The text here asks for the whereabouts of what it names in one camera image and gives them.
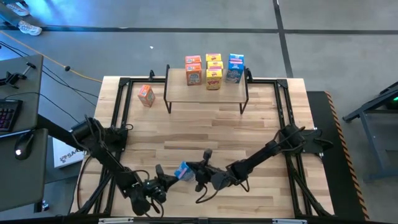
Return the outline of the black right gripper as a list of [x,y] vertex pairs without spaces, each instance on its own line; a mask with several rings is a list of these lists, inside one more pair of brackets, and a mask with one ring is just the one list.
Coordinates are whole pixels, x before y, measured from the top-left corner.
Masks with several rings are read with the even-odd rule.
[[224,189],[232,184],[232,176],[228,171],[208,165],[212,152],[211,149],[206,149],[203,153],[203,160],[200,162],[186,162],[189,168],[198,170],[198,173],[195,174],[196,192],[201,192],[207,183],[211,183],[215,190]]

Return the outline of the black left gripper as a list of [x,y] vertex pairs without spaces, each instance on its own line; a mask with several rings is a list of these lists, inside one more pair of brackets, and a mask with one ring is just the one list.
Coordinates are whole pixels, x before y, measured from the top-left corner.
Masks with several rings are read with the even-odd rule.
[[144,182],[143,192],[144,195],[157,200],[158,202],[165,202],[167,199],[166,190],[178,182],[178,178],[174,175],[164,173],[160,164],[155,166],[157,179],[151,179]]

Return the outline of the white box with logo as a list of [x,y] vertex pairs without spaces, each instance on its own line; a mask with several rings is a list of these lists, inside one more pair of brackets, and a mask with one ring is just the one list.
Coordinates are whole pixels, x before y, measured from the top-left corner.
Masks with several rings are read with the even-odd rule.
[[56,138],[52,138],[52,142],[54,168],[59,169],[83,160],[84,152],[78,151]]

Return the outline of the silver desk clamp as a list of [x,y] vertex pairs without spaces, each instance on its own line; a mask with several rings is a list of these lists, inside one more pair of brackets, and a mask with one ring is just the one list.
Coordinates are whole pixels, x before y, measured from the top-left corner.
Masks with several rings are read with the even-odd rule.
[[45,200],[34,203],[34,213],[44,212],[49,209],[49,204]]

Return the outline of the black mat with hazard stripe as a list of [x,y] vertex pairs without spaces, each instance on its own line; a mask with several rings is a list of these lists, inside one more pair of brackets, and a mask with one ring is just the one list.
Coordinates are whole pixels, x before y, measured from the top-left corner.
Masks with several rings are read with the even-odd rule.
[[369,215],[332,97],[327,91],[307,93],[315,127],[333,147],[322,158],[334,213],[337,217],[368,221]]

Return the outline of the black computer mouse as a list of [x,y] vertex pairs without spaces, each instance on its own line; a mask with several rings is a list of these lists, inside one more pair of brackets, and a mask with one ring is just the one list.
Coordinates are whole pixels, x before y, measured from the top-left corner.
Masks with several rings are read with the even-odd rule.
[[14,146],[14,155],[17,160],[27,159],[32,152],[32,141],[34,134],[32,131],[26,132],[19,136]]

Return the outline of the dark grey desk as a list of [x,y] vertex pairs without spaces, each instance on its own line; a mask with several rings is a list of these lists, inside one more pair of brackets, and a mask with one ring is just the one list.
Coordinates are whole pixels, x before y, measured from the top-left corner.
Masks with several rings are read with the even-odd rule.
[[17,139],[0,138],[0,212],[40,202],[44,196],[48,130],[33,132],[32,152],[21,161],[15,158]]
[[10,131],[0,131],[0,138],[23,133],[36,127],[42,67],[43,56],[41,55],[0,60],[0,78],[6,77],[7,72],[26,76],[25,80],[16,81],[14,86],[0,86],[0,100],[22,101],[14,126]]

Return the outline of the black floor tape line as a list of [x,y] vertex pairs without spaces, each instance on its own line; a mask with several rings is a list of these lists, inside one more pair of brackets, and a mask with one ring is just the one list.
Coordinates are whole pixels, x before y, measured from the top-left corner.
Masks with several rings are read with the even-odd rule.
[[284,61],[285,72],[286,72],[287,78],[293,78],[294,74],[293,74],[292,66],[291,66],[291,62],[290,62],[289,50],[287,48],[287,41],[286,41],[286,36],[285,36],[284,25],[282,22],[282,16],[280,13],[279,1],[272,0],[272,3],[274,6],[274,13],[275,13],[275,19],[276,19],[276,23],[277,23],[277,29],[278,29],[278,35],[279,35],[279,40],[280,40],[282,58]]
[[145,28],[145,27],[43,27],[48,32],[153,32],[153,33],[242,33],[308,35],[398,35],[398,30],[325,30],[325,29],[243,29],[243,28]]

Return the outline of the black keyboard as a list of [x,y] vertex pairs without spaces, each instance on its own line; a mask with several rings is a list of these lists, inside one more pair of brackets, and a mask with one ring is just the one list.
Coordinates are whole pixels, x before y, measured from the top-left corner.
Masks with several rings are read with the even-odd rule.
[[12,131],[22,104],[22,100],[0,100],[0,132]]

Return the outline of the blue-grey metal rack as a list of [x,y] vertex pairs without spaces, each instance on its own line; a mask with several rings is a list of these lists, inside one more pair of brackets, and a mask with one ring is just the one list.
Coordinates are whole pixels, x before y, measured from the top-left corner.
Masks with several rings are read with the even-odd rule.
[[398,82],[389,85],[372,100],[343,117],[346,123],[360,119],[369,147],[377,160],[378,171],[367,181],[398,177]]

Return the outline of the person's white shoe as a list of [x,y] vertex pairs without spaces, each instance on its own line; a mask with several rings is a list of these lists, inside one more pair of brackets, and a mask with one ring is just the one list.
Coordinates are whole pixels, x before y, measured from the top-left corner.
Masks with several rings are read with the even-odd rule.
[[33,26],[32,24],[26,21],[19,21],[17,27],[22,33],[29,34],[32,36],[38,36],[42,33],[41,27]]
[[18,16],[29,16],[30,12],[27,9],[20,7],[17,3],[7,3],[6,7],[15,12]]

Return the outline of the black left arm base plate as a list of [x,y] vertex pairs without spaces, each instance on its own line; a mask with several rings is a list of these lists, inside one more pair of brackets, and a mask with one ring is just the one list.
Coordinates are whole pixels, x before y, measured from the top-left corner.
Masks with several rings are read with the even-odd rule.
[[126,147],[128,129],[125,127],[115,128],[111,126],[110,128],[103,129],[103,138],[105,145],[111,152],[121,152]]

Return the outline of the white metal bracket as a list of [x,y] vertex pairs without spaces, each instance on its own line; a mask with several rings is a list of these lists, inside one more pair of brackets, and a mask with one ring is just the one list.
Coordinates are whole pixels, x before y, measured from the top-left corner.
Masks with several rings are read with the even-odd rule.
[[98,224],[132,224],[134,219],[132,217],[111,217],[100,218]]
[[272,224],[308,224],[308,222],[306,220],[276,218],[272,220]]

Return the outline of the wooden shelf with black frame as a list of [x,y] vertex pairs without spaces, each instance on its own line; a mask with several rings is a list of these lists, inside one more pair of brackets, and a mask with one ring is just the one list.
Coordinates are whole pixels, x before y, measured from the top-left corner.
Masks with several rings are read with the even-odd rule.
[[244,68],[239,83],[226,83],[225,77],[221,80],[219,90],[206,88],[206,71],[202,71],[201,85],[187,85],[184,68],[170,68],[166,66],[164,101],[167,111],[171,113],[172,103],[216,103],[238,104],[240,114],[244,113],[249,101],[247,72]]

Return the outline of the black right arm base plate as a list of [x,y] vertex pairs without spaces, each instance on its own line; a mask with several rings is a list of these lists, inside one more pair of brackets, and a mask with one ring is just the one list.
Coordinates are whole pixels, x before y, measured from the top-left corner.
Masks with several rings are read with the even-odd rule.
[[334,144],[331,141],[322,138],[323,132],[321,129],[303,130],[300,134],[305,139],[303,143],[294,144],[292,142],[293,138],[290,138],[286,142],[281,143],[281,149],[290,151],[294,154],[307,153],[316,154],[322,157],[325,151],[334,147]]

